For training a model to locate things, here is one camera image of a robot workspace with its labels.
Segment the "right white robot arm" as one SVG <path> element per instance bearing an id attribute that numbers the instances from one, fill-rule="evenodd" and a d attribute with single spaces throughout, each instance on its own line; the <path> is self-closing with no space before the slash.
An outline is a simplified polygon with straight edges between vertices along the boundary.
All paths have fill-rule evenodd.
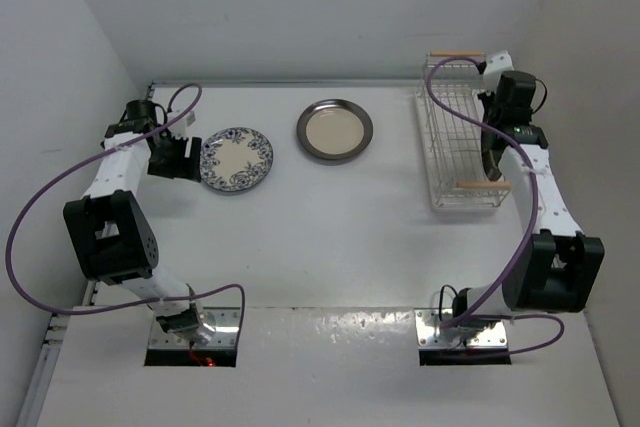
<path id="1" fill-rule="evenodd" d="M 483 168 L 488 180 L 510 182 L 523 234 L 496 280 L 459 291 L 445 329 L 521 313 L 579 313 L 604 260 L 602 240 L 585 234 L 569 213 L 551 170 L 548 140 L 532 123 L 537 84 L 532 74 L 508 70 L 480 96 Z"/>

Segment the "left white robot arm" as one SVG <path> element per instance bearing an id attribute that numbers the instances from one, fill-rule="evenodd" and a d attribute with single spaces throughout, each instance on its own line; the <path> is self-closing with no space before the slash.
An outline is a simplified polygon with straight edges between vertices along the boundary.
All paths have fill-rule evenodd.
<path id="1" fill-rule="evenodd" d="M 143 141 L 136 138 L 169 120 L 168 110 L 149 100 L 127 103 L 125 116 L 108 127 L 91 186 L 68 202 L 63 217 L 82 273 L 89 280 L 119 286 L 147 301 L 161 329 L 190 345 L 203 345 L 215 329 L 193 289 L 159 265 L 159 246 L 137 199 L 146 174 L 199 182 L 198 137 L 182 128 Z"/>

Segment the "brown rim cream plate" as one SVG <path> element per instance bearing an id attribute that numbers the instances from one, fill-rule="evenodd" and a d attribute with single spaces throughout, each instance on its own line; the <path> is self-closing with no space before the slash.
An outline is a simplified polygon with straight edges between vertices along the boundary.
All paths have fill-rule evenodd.
<path id="1" fill-rule="evenodd" d="M 343 162 L 369 146 L 374 125 L 358 104 L 346 99 L 323 99 L 303 110 L 295 133 L 300 146 L 312 157 Z"/>

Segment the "black patterned rim plate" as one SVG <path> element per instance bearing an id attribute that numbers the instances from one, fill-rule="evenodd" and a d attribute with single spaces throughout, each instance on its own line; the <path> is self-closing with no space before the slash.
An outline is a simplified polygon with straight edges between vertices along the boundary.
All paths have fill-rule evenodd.
<path id="1" fill-rule="evenodd" d="M 481 160 L 486 177 L 489 181 L 498 181 L 502 173 L 498 167 L 501 158 L 500 147 L 502 139 L 491 131 L 483 129 L 481 132 Z"/>

